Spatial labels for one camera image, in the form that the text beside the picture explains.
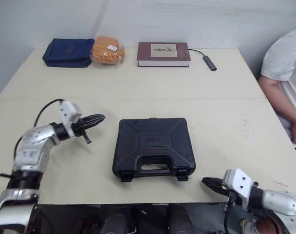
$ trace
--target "brown book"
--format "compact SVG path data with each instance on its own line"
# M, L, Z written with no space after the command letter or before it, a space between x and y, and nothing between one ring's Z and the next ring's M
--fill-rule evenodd
M139 67L188 67L190 55L185 42L140 42L137 64Z

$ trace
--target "case handle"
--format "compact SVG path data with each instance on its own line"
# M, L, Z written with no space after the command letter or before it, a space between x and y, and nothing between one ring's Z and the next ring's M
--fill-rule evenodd
M153 164L165 164L167 166L166 169L142 169L143 165L153 165ZM166 176L171 175L171 159L167 157L167 155L153 155L153 156L145 156L138 161L139 175L143 176Z

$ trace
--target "black plastic case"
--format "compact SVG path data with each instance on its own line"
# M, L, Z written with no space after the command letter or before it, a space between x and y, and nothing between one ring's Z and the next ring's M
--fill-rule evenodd
M142 170L144 164L166 164L167 169ZM112 171L121 182L141 176L176 176L187 181L196 169L184 118L123 119Z

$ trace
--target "bread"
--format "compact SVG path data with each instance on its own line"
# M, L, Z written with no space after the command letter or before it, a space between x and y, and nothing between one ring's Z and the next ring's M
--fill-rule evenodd
M91 59L99 63L115 64L124 56L124 47L120 48L118 40L109 37L98 37L91 52Z

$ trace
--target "white table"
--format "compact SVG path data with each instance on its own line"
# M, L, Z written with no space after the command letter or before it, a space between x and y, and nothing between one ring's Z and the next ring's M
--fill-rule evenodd
M83 116L106 119L83 138L51 151L41 183L42 204L220 202L225 197L201 184L241 168L260 187L296 193L296 152L237 49L206 49L218 70L210 72L191 52L189 68L138 68L136 49L117 66L51 68L35 49L0 95L0 172L9 173L13 147L39 110L54 98L79 105ZM184 117L197 169L188 182L175 177L135 178L121 183L112 160L123 118ZM39 124L59 122L56 106ZM8 180L0 178L0 193Z

